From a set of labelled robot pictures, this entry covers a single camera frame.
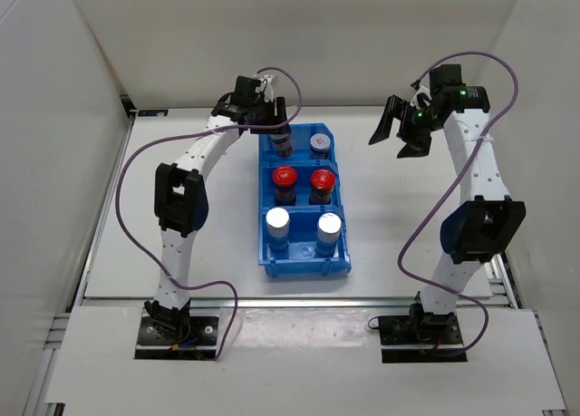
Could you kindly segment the white lid dark jar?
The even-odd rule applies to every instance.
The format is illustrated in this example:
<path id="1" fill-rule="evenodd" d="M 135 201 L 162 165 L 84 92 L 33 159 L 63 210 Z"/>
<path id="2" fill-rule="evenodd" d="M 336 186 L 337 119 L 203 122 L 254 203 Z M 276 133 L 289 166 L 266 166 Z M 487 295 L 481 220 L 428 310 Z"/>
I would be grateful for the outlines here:
<path id="1" fill-rule="evenodd" d="M 312 159 L 326 159 L 330 152 L 332 141 L 324 133 L 314 134 L 309 141 L 310 155 Z"/>
<path id="2" fill-rule="evenodd" d="M 290 133 L 271 134 L 270 140 L 277 157 L 285 159 L 293 155 L 294 145 Z"/>

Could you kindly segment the red lid sauce jar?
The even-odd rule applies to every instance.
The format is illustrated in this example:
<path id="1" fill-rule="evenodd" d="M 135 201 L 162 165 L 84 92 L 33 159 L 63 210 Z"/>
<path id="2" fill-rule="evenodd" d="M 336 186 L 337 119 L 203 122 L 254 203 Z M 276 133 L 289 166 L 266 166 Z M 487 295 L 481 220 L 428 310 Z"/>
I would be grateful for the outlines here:
<path id="1" fill-rule="evenodd" d="M 310 178 L 311 192 L 309 203 L 311 205 L 330 205 L 336 177 L 329 169 L 317 169 Z"/>
<path id="2" fill-rule="evenodd" d="M 275 202 L 280 206 L 293 206 L 296 201 L 295 186 L 297 172 L 290 166 L 274 169 L 272 180 L 275 185 Z"/>

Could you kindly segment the silver lid peppercorn jar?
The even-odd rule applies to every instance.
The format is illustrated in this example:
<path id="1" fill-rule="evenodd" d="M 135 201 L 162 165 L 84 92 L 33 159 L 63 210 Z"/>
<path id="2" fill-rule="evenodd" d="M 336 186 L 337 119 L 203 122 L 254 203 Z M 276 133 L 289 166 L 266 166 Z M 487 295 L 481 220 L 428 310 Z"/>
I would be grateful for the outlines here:
<path id="1" fill-rule="evenodd" d="M 289 244 L 290 216 L 284 208 L 271 208 L 266 212 L 267 241 L 274 251 L 283 251 Z"/>
<path id="2" fill-rule="evenodd" d="M 341 236 L 343 222 L 333 213 L 327 212 L 319 217 L 316 232 L 316 253 L 319 256 L 333 256 Z"/>

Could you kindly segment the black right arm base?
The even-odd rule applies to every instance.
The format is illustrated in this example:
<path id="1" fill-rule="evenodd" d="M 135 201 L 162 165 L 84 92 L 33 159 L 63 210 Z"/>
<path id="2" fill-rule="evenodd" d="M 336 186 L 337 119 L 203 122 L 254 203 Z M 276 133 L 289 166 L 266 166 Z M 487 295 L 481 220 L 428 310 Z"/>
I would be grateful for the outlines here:
<path id="1" fill-rule="evenodd" d="M 385 314 L 367 322 L 378 332 L 382 363 L 465 363 L 468 358 L 454 313 L 425 313 L 420 304 L 407 314 Z"/>

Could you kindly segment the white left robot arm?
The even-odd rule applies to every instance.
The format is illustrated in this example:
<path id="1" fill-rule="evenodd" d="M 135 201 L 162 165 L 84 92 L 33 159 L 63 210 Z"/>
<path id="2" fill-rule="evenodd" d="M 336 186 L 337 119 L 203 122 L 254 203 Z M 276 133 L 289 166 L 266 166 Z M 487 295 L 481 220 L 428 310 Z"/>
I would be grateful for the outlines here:
<path id="1" fill-rule="evenodd" d="M 206 180 L 247 125 L 273 131 L 286 120 L 284 99 L 274 96 L 274 80 L 273 74 L 237 77 L 234 91 L 210 113 L 205 134 L 173 163 L 156 169 L 154 214 L 161 234 L 161 267 L 158 288 L 145 310 L 169 343 L 189 336 L 189 266 L 194 240 L 208 218 Z"/>

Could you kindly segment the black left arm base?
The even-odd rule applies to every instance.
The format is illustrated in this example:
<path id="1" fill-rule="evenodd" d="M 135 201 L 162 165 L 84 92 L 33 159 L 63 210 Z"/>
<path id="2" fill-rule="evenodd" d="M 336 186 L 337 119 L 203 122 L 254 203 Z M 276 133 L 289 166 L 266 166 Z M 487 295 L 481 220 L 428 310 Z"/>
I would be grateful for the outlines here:
<path id="1" fill-rule="evenodd" d="M 189 325 L 177 334 L 163 330 L 142 312 L 137 333 L 134 359 L 161 361 L 210 361 L 218 352 L 218 311 L 191 310 Z"/>

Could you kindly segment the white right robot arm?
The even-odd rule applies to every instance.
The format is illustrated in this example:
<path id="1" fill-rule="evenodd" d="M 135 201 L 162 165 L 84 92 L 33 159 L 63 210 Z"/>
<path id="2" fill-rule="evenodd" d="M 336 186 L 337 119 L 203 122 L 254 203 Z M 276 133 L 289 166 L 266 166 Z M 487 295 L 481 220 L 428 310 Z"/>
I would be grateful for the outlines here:
<path id="1" fill-rule="evenodd" d="M 524 202 L 511 198 L 499 173 L 487 126 L 487 91 L 481 86 L 440 84 L 424 107 L 392 95 L 369 142 L 386 140 L 394 121 L 404 146 L 398 156 L 429 154 L 431 134 L 443 131 L 456 170 L 451 187 L 459 205 L 440 226 L 441 257 L 429 283 L 410 308 L 407 332 L 427 343 L 450 324 L 459 294 L 491 259 L 505 251 L 526 216 Z"/>

